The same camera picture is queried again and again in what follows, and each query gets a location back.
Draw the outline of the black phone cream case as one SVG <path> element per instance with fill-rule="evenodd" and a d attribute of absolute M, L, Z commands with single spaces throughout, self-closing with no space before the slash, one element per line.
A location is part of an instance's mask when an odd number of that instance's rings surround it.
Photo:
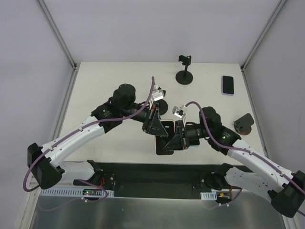
<path fill-rule="evenodd" d="M 174 120 L 162 120 L 161 123 L 165 128 L 165 130 L 167 131 L 168 137 L 160 137 L 160 136 L 155 137 L 156 154 L 159 156 L 172 155 L 174 151 L 164 150 L 164 147 L 174 136 L 175 122 Z"/>

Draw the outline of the black round-base phone stand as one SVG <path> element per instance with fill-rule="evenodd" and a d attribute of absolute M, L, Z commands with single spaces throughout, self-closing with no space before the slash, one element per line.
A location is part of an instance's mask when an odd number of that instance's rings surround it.
<path fill-rule="evenodd" d="M 158 100 L 157 104 L 159 106 L 159 114 L 164 115 L 168 111 L 168 104 L 164 99 Z"/>

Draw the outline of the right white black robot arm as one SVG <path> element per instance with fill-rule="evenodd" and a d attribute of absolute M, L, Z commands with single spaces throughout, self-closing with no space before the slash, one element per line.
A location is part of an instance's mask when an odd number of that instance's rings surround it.
<path fill-rule="evenodd" d="M 175 135 L 164 150 L 186 150 L 191 141 L 205 138 L 214 150 L 250 169 L 250 172 L 243 172 L 235 166 L 222 164 L 214 174 L 214 182 L 219 188 L 231 185 L 246 189 L 269 201 L 276 211 L 288 218 L 300 213 L 305 200 L 304 172 L 292 172 L 260 155 L 237 133 L 222 125 L 221 117 L 213 107 L 200 109 L 198 124 L 186 124 L 185 110 L 186 106 L 173 108 L 173 114 L 179 120 L 175 124 Z"/>

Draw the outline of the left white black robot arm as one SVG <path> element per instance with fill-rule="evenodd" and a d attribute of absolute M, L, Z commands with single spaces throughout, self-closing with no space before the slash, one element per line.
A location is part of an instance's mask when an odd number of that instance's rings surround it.
<path fill-rule="evenodd" d="M 127 119 L 141 122 L 142 130 L 147 134 L 167 137 L 168 133 L 161 123 L 158 103 L 164 97 L 165 91 L 152 84 L 147 100 L 137 104 L 135 87 L 122 84 L 107 102 L 93 110 L 70 132 L 42 146 L 37 143 L 30 145 L 27 154 L 28 167 L 38 182 L 38 187 L 49 189 L 61 181 L 102 187 L 102 170 L 93 160 L 68 162 L 66 158 Z"/>

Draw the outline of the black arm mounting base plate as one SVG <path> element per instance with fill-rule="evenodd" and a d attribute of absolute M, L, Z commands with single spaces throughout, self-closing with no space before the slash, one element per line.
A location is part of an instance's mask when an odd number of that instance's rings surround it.
<path fill-rule="evenodd" d="M 200 194 L 211 191 L 208 184 L 212 174 L 224 175 L 230 164 L 169 165 L 95 163 L 100 169 L 97 178 L 89 183 L 101 185 L 122 198 L 200 199 Z"/>

